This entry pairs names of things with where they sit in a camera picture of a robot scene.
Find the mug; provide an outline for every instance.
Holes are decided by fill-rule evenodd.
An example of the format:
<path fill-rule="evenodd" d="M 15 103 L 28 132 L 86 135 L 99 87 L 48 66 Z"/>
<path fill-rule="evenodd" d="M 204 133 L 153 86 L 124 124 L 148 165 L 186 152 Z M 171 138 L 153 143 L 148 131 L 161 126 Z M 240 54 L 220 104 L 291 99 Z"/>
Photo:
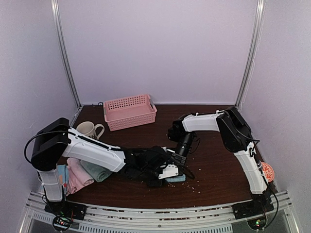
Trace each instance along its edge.
<path fill-rule="evenodd" d="M 102 127 L 102 131 L 97 135 L 96 134 L 96 130 L 97 128 L 99 127 Z M 82 133 L 84 134 L 85 136 L 88 136 L 90 138 L 93 138 L 93 139 L 99 139 L 104 131 L 105 131 L 105 127 L 102 125 L 102 124 L 97 124 L 97 125 L 94 125 L 93 122 L 91 121 L 85 121 L 83 123 L 81 123 L 80 125 L 78 125 L 77 127 L 77 131 L 79 133 Z"/>

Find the pink basket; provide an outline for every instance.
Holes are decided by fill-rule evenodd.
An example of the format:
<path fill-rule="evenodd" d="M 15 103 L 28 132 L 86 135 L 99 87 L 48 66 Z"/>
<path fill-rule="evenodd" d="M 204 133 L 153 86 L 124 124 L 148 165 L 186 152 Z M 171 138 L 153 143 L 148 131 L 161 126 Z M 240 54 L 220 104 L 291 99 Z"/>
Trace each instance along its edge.
<path fill-rule="evenodd" d="M 110 131 L 156 121 L 156 107 L 149 95 L 131 96 L 104 103 L 104 117 Z"/>

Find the metal frame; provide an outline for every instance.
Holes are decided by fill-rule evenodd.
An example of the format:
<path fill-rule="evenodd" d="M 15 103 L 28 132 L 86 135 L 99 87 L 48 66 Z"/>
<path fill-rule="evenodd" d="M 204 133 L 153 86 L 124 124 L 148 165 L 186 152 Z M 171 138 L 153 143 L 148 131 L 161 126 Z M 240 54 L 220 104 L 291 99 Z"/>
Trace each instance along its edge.
<path fill-rule="evenodd" d="M 286 220 L 292 233 L 299 233 L 292 202 L 287 191 L 276 194 L 279 210 L 284 210 Z M 178 209 L 130 209 L 85 204 L 86 216 L 83 221 L 75 220 L 72 226 L 78 232 L 120 232 L 120 233 L 199 233 L 214 232 L 212 229 L 225 229 L 219 232 L 232 232 L 232 223 L 246 221 L 236 220 L 232 205 L 222 204 L 209 207 L 191 207 Z M 32 219 L 51 223 L 53 215 L 44 211 L 42 195 L 30 193 L 26 204 L 24 219 L 19 233 L 27 233 Z"/>
<path fill-rule="evenodd" d="M 52 12 L 53 12 L 53 17 L 55 21 L 56 30 L 57 30 L 58 42 L 59 42 L 59 47 L 60 47 L 60 51 L 62 55 L 63 65 L 65 68 L 65 72 L 66 72 L 66 76 L 68 79 L 71 93 L 73 95 L 73 98 L 74 98 L 74 101 L 77 107 L 79 108 L 81 107 L 81 103 L 79 100 L 78 92 L 74 84 L 72 72 L 71 72 L 70 65 L 69 65 L 68 55 L 67 55 L 66 46 L 65 46 L 65 40 L 63 36 L 62 24 L 60 20 L 59 9 L 58 9 L 58 0 L 51 0 L 51 4 L 52 4 Z"/>
<path fill-rule="evenodd" d="M 249 80 L 251 78 L 251 74 L 253 71 L 255 53 L 258 47 L 258 40 L 259 40 L 261 28 L 262 28 L 264 6 L 265 6 L 265 0 L 258 0 L 251 45 L 250 45 L 250 49 L 248 53 L 248 58 L 247 58 L 246 67 L 244 70 L 244 75 L 243 75 L 241 87 L 239 90 L 238 98 L 235 103 L 236 107 L 239 110 L 242 108 L 243 99 L 245 97 L 245 94 L 248 88 L 248 83 L 249 83 Z"/>

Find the white plastic piece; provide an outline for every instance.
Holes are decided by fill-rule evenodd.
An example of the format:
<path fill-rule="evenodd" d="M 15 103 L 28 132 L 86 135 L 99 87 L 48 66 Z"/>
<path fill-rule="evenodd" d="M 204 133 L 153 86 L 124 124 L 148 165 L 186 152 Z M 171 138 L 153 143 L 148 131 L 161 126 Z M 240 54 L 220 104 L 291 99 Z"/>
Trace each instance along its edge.
<path fill-rule="evenodd" d="M 93 164 L 97 164 L 99 166 L 103 166 L 113 172 L 120 171 L 121 168 L 125 165 L 124 152 L 111 150 L 113 148 L 120 149 L 120 147 L 114 147 L 88 137 L 89 140 L 100 143 L 109 148 L 105 149 L 101 146 L 78 138 L 77 136 L 84 135 L 79 133 L 75 129 L 70 129 L 69 131 L 75 133 L 76 136 L 68 134 L 68 138 L 71 140 L 71 142 L 65 149 L 62 155 L 63 157 L 72 157 L 84 160 Z"/>
<path fill-rule="evenodd" d="M 189 115 L 183 119 L 183 126 L 187 132 L 192 131 L 218 131 L 219 128 L 216 122 L 216 118 L 221 115 L 223 111 L 217 111 L 213 114 L 203 115 Z"/>
<path fill-rule="evenodd" d="M 177 175 L 178 167 L 174 164 L 169 164 L 165 169 L 162 170 L 162 174 L 159 175 L 159 180 Z"/>
<path fill-rule="evenodd" d="M 263 177 L 261 175 L 261 172 L 258 169 L 258 166 L 257 166 L 257 163 L 254 157 L 251 157 L 249 153 L 249 149 L 253 149 L 253 148 L 254 148 L 254 143 L 251 142 L 248 144 L 246 151 L 241 150 L 237 153 L 234 153 L 234 155 L 238 158 L 243 168 L 243 171 L 246 174 L 252 194 L 262 194 L 267 189 L 267 185 L 263 180 Z"/>
<path fill-rule="evenodd" d="M 61 201 L 63 198 L 62 185 L 59 180 L 58 170 L 39 171 L 42 185 L 49 201 Z"/>

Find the rolled towel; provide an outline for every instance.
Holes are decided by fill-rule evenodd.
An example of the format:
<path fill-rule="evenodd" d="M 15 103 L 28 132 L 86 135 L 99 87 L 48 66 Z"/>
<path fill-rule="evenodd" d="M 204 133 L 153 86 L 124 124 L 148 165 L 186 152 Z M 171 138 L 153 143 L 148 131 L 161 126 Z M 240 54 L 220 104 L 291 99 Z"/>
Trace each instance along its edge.
<path fill-rule="evenodd" d="M 94 182 L 94 179 L 81 166 L 80 160 L 69 158 L 67 159 L 67 163 L 69 171 L 69 194 L 73 194 Z"/>
<path fill-rule="evenodd" d="M 81 160 L 82 167 L 94 178 L 97 182 L 102 182 L 111 175 L 111 171 L 105 167 L 97 164 L 92 164 L 87 161 Z"/>

